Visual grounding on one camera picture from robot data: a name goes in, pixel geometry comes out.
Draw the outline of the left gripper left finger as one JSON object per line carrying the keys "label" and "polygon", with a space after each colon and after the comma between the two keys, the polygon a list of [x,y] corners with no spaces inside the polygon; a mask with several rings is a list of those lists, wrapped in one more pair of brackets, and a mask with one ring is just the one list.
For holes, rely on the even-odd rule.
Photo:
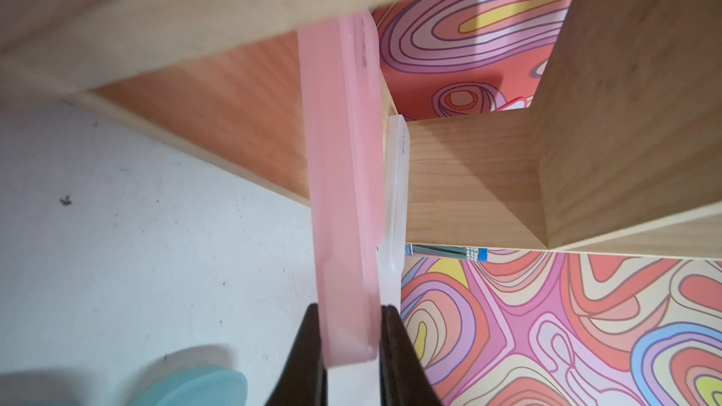
{"label": "left gripper left finger", "polygon": [[319,308],[306,309],[286,364],[266,405],[327,404],[327,372],[323,364]]}

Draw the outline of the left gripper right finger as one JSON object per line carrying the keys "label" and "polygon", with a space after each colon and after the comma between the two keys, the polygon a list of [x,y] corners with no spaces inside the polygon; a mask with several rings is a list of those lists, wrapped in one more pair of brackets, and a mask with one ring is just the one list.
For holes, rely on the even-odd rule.
{"label": "left gripper right finger", "polygon": [[381,404],[436,405],[436,396],[395,306],[382,307],[380,341]]}

